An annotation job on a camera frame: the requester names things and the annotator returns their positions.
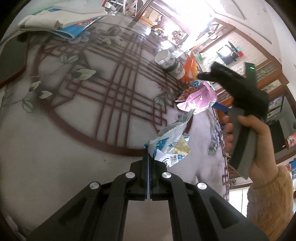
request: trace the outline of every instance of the yellow knit sweater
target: yellow knit sweater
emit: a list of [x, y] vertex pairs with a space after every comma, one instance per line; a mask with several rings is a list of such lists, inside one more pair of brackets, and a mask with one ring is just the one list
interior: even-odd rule
[[285, 166], [264, 187], [248, 191], [247, 218], [257, 225], [270, 241], [276, 240], [287, 227], [293, 216], [293, 185]]

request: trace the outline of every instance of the orange plastic bag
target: orange plastic bag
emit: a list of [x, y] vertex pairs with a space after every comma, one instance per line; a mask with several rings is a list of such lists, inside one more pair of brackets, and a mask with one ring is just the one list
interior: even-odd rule
[[186, 59], [184, 65], [185, 75], [180, 79], [186, 83], [190, 83], [192, 80], [197, 79], [197, 66], [196, 66], [196, 59], [193, 53]]

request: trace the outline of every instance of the purple plastic bag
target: purple plastic bag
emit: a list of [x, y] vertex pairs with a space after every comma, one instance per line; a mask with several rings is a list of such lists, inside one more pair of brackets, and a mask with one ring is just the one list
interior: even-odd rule
[[202, 81], [201, 85], [204, 85], [198, 91], [190, 94], [185, 102], [178, 103], [177, 107], [183, 111], [195, 110], [194, 115], [201, 113], [204, 110], [210, 108], [217, 101], [216, 92], [206, 82]]

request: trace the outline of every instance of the human hand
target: human hand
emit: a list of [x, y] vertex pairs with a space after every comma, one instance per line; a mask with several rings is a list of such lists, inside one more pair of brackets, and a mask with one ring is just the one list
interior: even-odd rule
[[[224, 116], [223, 121], [226, 124], [225, 131], [227, 133], [225, 151], [229, 152], [233, 148], [233, 135], [231, 134], [233, 124], [230, 122], [229, 116]], [[238, 116], [238, 121], [243, 126], [253, 128], [258, 134], [256, 156], [250, 166], [249, 177], [253, 181], [254, 188], [262, 187], [271, 182], [279, 172], [274, 158], [274, 146], [269, 126], [253, 115]]]

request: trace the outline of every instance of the silver screw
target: silver screw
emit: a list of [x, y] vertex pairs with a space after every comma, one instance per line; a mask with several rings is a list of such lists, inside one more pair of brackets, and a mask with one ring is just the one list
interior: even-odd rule
[[164, 172], [164, 173], [162, 173], [162, 176], [164, 178], [170, 178], [172, 176], [172, 174], [170, 174], [169, 172]]
[[197, 184], [197, 187], [201, 190], [205, 190], [207, 188], [207, 184], [205, 183], [198, 183]]
[[97, 182], [93, 182], [89, 184], [90, 189], [98, 189], [99, 186], [100, 184], [98, 184]]
[[133, 172], [127, 172], [126, 173], [126, 177], [127, 178], [134, 178], [135, 177], [135, 174]]

